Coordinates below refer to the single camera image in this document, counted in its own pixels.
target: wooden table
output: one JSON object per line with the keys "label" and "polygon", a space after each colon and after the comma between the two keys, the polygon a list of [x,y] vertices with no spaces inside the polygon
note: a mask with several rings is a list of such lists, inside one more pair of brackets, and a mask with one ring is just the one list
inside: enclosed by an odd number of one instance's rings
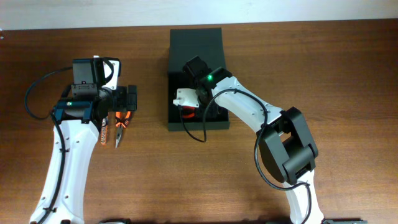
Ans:
{"label": "wooden table", "polygon": [[[138,111],[114,148],[97,144],[85,190],[87,223],[110,217],[212,222],[289,216],[285,193],[254,166],[254,133],[231,128],[208,142],[167,131],[169,30],[222,27],[228,70],[273,105],[300,109],[319,148],[315,188],[326,217],[394,223],[398,214],[398,21],[281,22],[5,32],[0,40],[0,223],[28,223],[49,167],[53,124],[24,110],[28,86],[74,58],[120,58]],[[38,86],[45,114],[72,73]],[[194,132],[201,137],[202,133]]]}

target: white wall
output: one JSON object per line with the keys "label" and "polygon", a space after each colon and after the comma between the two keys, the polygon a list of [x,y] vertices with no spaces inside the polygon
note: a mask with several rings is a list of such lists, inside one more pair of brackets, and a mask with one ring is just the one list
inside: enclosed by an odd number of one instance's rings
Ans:
{"label": "white wall", "polygon": [[397,17],[398,0],[0,0],[5,30]]}

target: black box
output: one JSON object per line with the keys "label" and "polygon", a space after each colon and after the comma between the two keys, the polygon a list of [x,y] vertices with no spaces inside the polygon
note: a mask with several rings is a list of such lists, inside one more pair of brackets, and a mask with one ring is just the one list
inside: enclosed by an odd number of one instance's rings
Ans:
{"label": "black box", "polygon": [[[176,29],[170,30],[170,52],[169,52],[169,131],[183,131],[180,113],[177,106],[173,104],[178,88],[193,88],[190,77],[182,72],[187,61],[199,56],[205,61],[209,68],[226,68],[223,37],[221,28],[213,29]],[[229,129],[228,110],[213,104],[216,113],[206,117],[206,129]],[[201,111],[191,119],[185,119],[184,123],[188,130],[202,130]]]}

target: cable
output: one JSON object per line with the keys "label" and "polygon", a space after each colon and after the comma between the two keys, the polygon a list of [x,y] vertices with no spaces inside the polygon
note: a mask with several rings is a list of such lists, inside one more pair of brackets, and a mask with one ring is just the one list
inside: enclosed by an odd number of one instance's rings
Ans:
{"label": "cable", "polygon": [[65,156],[66,156],[66,149],[65,149],[65,141],[63,140],[63,134],[61,131],[61,128],[59,126],[59,124],[57,123],[57,120],[55,119],[55,115],[53,113],[50,113],[52,121],[54,122],[55,128],[57,129],[58,135],[60,137],[60,141],[61,141],[61,164],[60,164],[60,172],[58,174],[58,180],[57,180],[57,185],[55,187],[55,191],[54,194],[52,196],[50,205],[48,208],[45,208],[45,213],[43,215],[43,217],[39,220],[39,222],[37,222],[37,224],[42,224],[45,219],[50,215],[50,212],[53,211],[54,208],[54,204],[57,201],[57,197],[58,197],[58,193],[60,191],[61,188],[61,181],[62,181],[62,176],[63,176],[63,168],[65,167]]}
{"label": "cable", "polygon": [[254,144],[254,162],[256,163],[257,171],[259,172],[259,174],[262,177],[262,179],[268,185],[270,185],[273,189],[276,189],[276,190],[289,191],[289,190],[296,189],[297,187],[300,187],[302,185],[305,186],[305,188],[307,189],[307,192],[308,192],[308,212],[307,212],[307,215],[305,216],[305,218],[304,218],[304,220],[302,222],[302,223],[305,223],[308,220],[308,218],[310,217],[311,209],[312,209],[312,196],[311,196],[310,184],[305,183],[305,182],[301,182],[301,183],[295,184],[295,185],[293,185],[291,187],[279,187],[279,186],[276,186],[275,184],[271,183],[267,179],[267,177],[264,175],[262,170],[261,170],[261,167],[260,167],[260,164],[259,164],[259,159],[258,159],[258,147],[259,147],[259,143],[260,143],[260,137],[263,135],[264,130],[267,127],[268,113],[266,112],[267,111],[266,107],[264,106],[264,104],[258,98],[256,98],[252,94],[246,93],[245,91],[238,90],[238,89],[227,89],[227,90],[223,90],[223,91],[220,91],[219,93],[217,93],[213,97],[213,99],[210,100],[209,104],[206,107],[205,112],[203,113],[203,135],[204,135],[204,140],[198,139],[195,136],[193,136],[188,131],[188,129],[185,127],[185,124],[184,124],[183,119],[182,119],[182,107],[179,106],[178,108],[180,110],[180,119],[181,119],[182,125],[184,127],[184,130],[189,134],[189,136],[191,136],[191,138],[193,138],[193,139],[195,139],[195,140],[197,140],[199,142],[206,142],[206,140],[207,140],[207,135],[206,135],[206,115],[207,115],[207,111],[209,110],[211,104],[215,101],[215,99],[218,96],[220,96],[223,93],[229,92],[229,91],[233,91],[234,93],[241,93],[241,94],[244,94],[244,95],[250,97],[251,99],[253,99],[257,103],[259,103],[259,105],[261,106],[262,110],[264,111],[264,123],[262,124],[262,127],[260,129],[260,133],[257,135],[257,138],[256,138],[256,143]]}
{"label": "cable", "polygon": [[40,78],[40,79],[36,80],[35,82],[33,82],[33,83],[31,84],[31,86],[26,90],[26,94],[25,94],[25,98],[24,98],[24,104],[25,104],[25,109],[26,109],[27,113],[28,113],[31,117],[33,117],[33,118],[35,118],[35,119],[38,119],[38,120],[44,120],[44,119],[47,119],[48,116],[50,116],[50,113],[48,113],[48,115],[47,115],[46,117],[38,117],[38,116],[34,115],[32,112],[30,112],[30,109],[29,109],[29,107],[27,106],[27,97],[29,96],[30,91],[31,91],[39,82],[45,80],[45,79],[48,78],[49,76],[51,76],[51,75],[53,75],[53,74],[56,74],[56,73],[59,73],[59,72],[63,72],[63,71],[66,71],[66,70],[70,70],[70,69],[72,69],[72,67],[61,68],[61,69],[52,71],[52,72],[50,72],[50,73],[47,73],[47,74],[43,75],[42,78]]}

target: black cable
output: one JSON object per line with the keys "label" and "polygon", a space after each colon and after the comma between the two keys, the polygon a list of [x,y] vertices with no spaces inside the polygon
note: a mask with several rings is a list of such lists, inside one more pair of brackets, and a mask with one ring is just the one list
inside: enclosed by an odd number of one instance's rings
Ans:
{"label": "black cable", "polygon": [[291,186],[291,187],[279,187],[279,186],[276,186],[275,184],[271,183],[271,182],[267,179],[267,177],[264,175],[264,173],[262,172],[262,170],[261,170],[261,167],[260,167],[260,164],[259,164],[259,159],[258,159],[258,147],[259,147],[259,143],[260,143],[260,137],[263,135],[264,130],[265,130],[265,128],[267,127],[268,112],[267,112],[267,109],[266,109],[266,107],[264,106],[264,104],[263,104],[258,98],[256,98],[256,97],[253,96],[252,94],[246,93],[245,91],[238,90],[238,89],[227,89],[227,90],[223,90],[223,91],[220,91],[219,93],[217,93],[217,94],[213,97],[213,99],[210,100],[209,104],[208,104],[207,107],[206,107],[205,112],[203,113],[203,135],[204,135],[204,140],[201,140],[201,139],[196,138],[195,136],[193,136],[193,135],[187,130],[187,128],[186,128],[185,125],[184,125],[183,119],[182,119],[182,107],[178,107],[179,110],[180,110],[180,119],[181,119],[182,125],[183,125],[183,127],[184,127],[184,130],[185,130],[185,131],[189,134],[189,136],[191,136],[193,139],[195,139],[195,140],[197,140],[197,141],[200,141],[200,142],[206,142],[206,140],[207,140],[207,135],[206,135],[206,115],[207,115],[207,111],[209,110],[211,104],[215,101],[215,99],[216,99],[218,96],[220,96],[220,95],[223,94],[223,93],[229,92],[229,91],[233,91],[234,93],[241,93],[241,94],[244,94],[244,95],[250,97],[251,99],[253,99],[254,101],[256,101],[256,102],[261,106],[261,108],[262,108],[262,110],[263,110],[263,112],[264,112],[264,123],[262,124],[262,127],[261,127],[261,129],[260,129],[260,133],[257,135],[256,143],[255,143],[255,145],[254,145],[254,162],[256,163],[257,171],[260,173],[260,176],[262,177],[262,179],[263,179],[268,185],[270,185],[273,189],[276,189],[276,190],[289,191],[289,190],[296,189],[297,187],[300,187],[301,185],[304,185],[304,186],[305,186],[305,188],[307,189],[307,192],[308,192],[308,212],[307,212],[307,215],[305,216],[305,218],[304,218],[304,220],[303,220],[303,222],[302,222],[302,223],[305,223],[305,222],[308,220],[308,218],[310,217],[311,209],[312,209],[312,197],[311,197],[310,184],[305,183],[305,182],[301,182],[301,183],[295,184],[295,185],[293,185],[293,186]]}
{"label": "black cable", "polygon": [[66,71],[66,70],[70,70],[70,69],[72,69],[72,67],[61,68],[59,70],[55,70],[53,72],[47,73],[47,74],[43,75],[42,78],[40,78],[40,79],[36,80],[35,82],[33,82],[31,84],[31,86],[26,90],[26,94],[25,94],[25,98],[24,98],[24,104],[25,104],[25,109],[26,109],[27,113],[31,117],[33,117],[35,119],[43,120],[43,119],[47,119],[48,116],[50,116],[50,113],[48,113],[48,115],[46,117],[38,117],[38,116],[34,115],[32,112],[30,112],[30,109],[27,106],[27,97],[28,97],[30,91],[33,89],[33,87],[35,87],[39,82],[45,80],[46,78],[48,78],[49,76],[51,76],[53,74],[56,74],[56,73],[59,73],[59,72],[63,72],[63,71]]}
{"label": "black cable", "polygon": [[50,114],[52,121],[54,122],[55,128],[57,129],[58,135],[60,136],[60,141],[61,141],[61,164],[60,164],[60,172],[58,174],[58,180],[57,180],[57,185],[55,187],[55,191],[54,194],[52,196],[50,205],[48,208],[45,209],[45,213],[43,215],[43,217],[39,220],[39,222],[37,222],[37,224],[42,224],[45,219],[50,215],[50,213],[53,211],[54,208],[54,204],[57,201],[57,197],[58,197],[58,193],[60,191],[61,188],[61,181],[62,181],[62,176],[63,176],[63,168],[65,167],[65,156],[66,156],[66,149],[65,149],[65,141],[63,140],[63,134],[61,131],[60,126],[57,123],[57,120],[55,119],[55,115],[53,113]]}

